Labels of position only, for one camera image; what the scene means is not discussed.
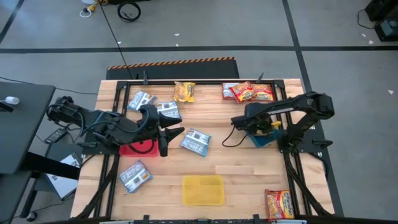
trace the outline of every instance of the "black metal frame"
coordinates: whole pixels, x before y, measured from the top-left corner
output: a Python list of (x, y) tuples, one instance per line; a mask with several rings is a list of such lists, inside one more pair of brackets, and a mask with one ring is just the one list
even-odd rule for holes
[[(125, 89), (124, 91), (124, 99), (123, 99), (123, 107), (122, 107), (122, 116), (126, 116), (127, 113), (127, 104), (128, 104), (128, 100), (129, 100), (129, 93), (130, 93), (130, 88), (134, 85), (174, 85), (174, 81), (186, 81), (186, 80), (145, 80), (146, 82), (138, 82), (138, 81), (118, 81), (117, 85), (116, 85), (116, 93), (115, 93), (115, 97), (114, 97), (114, 103), (113, 103), (113, 111), (117, 111), (118, 110), (118, 106), (119, 106), (119, 99), (120, 99), (120, 94), (121, 94), (121, 89)], [(239, 82), (244, 82), (244, 81), (250, 81), (250, 82), (256, 82), (255, 80), (243, 80), (243, 79), (230, 79), (230, 80), (195, 80), (194, 82), (198, 85), (220, 85), (224, 82), (233, 82), (233, 81), (239, 81)], [(280, 88), (280, 92), (282, 95), (282, 99), (286, 99), (287, 95), (286, 95), (286, 90), (285, 90), (285, 85), (284, 85), (284, 81), (283, 80), (261, 80), (260, 82), (261, 84), (269, 84), (272, 87), (272, 93), (274, 94), (275, 100), (278, 100), (278, 96), (277, 96), (277, 91), (276, 88), (279, 87)], [(287, 118), (287, 123), (288, 124), (292, 124), (292, 117), (290, 115), (290, 113), (286, 113), (286, 118)], [(280, 114), (277, 115), (277, 119), (279, 121), (282, 121), (282, 117)], [(119, 163), (119, 157), (120, 155), (115, 155), (114, 157), (114, 162)], [(302, 170), (302, 165), (301, 165), (301, 160), (300, 160), (300, 155), (299, 153), (296, 153), (293, 155), (294, 159), (295, 159), (295, 164), (296, 164), (296, 169), (298, 172), (298, 176), (300, 177), (301, 181), (304, 183), (305, 185), (305, 180), (304, 180), (304, 175), (303, 175), (303, 170)], [(287, 161), (290, 162), (290, 155), (289, 153), (284, 153), (284, 159), (285, 159), (285, 165), (286, 165), (286, 169), (287, 167)], [(106, 177), (106, 172), (108, 170), (108, 161), (109, 161), (109, 155), (105, 155), (104, 156), (104, 163), (103, 163), (103, 167), (101, 170), (101, 175), (100, 175), (100, 180), (99, 180), (99, 184), (101, 185), (101, 183), (103, 183), (104, 178)], [(294, 179), (289, 175), (289, 173), (287, 172), (287, 178), (288, 178), (288, 183), (289, 183), (289, 189), (290, 192), (292, 194), (292, 204), (293, 204), (293, 208), (295, 211), (295, 215), (298, 216), (300, 215), (300, 210), (299, 210), (299, 205), (298, 205), (298, 200), (297, 200), (297, 193), (295, 190), (295, 182)], [(106, 207), (106, 216), (107, 217), (111, 217), (112, 214), (112, 207), (113, 207), (113, 199), (114, 199), (114, 188), (116, 185), (116, 179), (117, 177), (114, 176), (111, 184), (110, 184), (110, 188), (109, 188), (109, 195), (108, 195), (108, 202), (107, 202), (107, 207)], [(311, 215), (311, 207), (310, 207), (310, 203), (308, 201), (308, 199), (306, 198), (306, 196), (303, 193), (303, 199), (304, 199), (304, 206), (305, 206), (305, 213), (307, 215)], [(95, 208), (95, 212), (94, 212), (94, 217), (98, 217), (100, 214), (100, 209), (101, 209), (101, 200), (98, 201), (98, 204)], [(229, 222), (241, 222), (241, 220), (228, 220)]]

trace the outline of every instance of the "black table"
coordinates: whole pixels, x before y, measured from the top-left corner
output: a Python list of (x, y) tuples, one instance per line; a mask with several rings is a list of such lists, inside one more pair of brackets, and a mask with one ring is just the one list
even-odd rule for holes
[(14, 216), (37, 171), (64, 176), (58, 171), (66, 169), (63, 172), (78, 174), (76, 167), (28, 152), (54, 91), (54, 86), (0, 82), (0, 100), (7, 96), (20, 99), (18, 105), (11, 105), (12, 113), (0, 112), (0, 222)]

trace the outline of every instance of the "floor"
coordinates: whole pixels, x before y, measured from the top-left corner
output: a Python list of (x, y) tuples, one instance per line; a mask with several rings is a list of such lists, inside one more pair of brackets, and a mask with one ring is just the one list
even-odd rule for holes
[[(306, 90), (332, 96), (336, 115), (322, 126), (334, 142), (329, 154), (344, 215), (398, 220), (398, 51), (381, 47), (398, 42), (382, 43), (357, 25), (356, 13), (369, 1), (151, 0), (139, 2), (142, 16), (129, 24), (116, 6), (104, 10), (127, 63), (234, 56), (241, 78), (301, 78)], [(106, 68), (123, 61), (109, 50), (117, 45), (101, 9), (84, 19), (84, 6), (0, 0), (0, 76), (96, 92)], [(372, 25), (365, 14), (361, 21)], [(184, 50), (191, 46), (198, 48)], [(54, 99), (63, 95), (95, 107), (95, 96), (57, 90)], [(57, 128), (43, 120), (37, 134), (43, 139)], [(30, 150), (45, 147), (35, 139)], [(67, 219), (72, 201), (39, 211), (35, 222)], [(60, 203), (54, 194), (40, 193), (33, 209), (53, 203)]]

